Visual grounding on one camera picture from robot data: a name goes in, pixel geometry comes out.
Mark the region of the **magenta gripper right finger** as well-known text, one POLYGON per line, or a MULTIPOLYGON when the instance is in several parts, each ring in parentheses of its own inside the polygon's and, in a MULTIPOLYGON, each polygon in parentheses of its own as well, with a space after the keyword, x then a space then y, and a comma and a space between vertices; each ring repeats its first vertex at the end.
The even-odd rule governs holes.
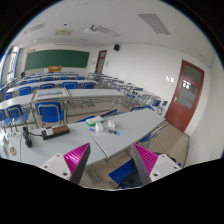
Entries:
POLYGON ((137 144, 131 146, 131 154, 143 186, 181 170, 166 154, 158 155, 137 144))

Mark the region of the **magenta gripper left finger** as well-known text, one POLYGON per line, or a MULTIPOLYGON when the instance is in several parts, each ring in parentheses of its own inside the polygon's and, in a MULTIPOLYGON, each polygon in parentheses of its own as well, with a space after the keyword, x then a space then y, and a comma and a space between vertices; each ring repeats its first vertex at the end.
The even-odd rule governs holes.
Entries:
POLYGON ((86 143, 64 155, 54 155, 41 168, 74 184, 79 184, 89 155, 90 144, 86 143))

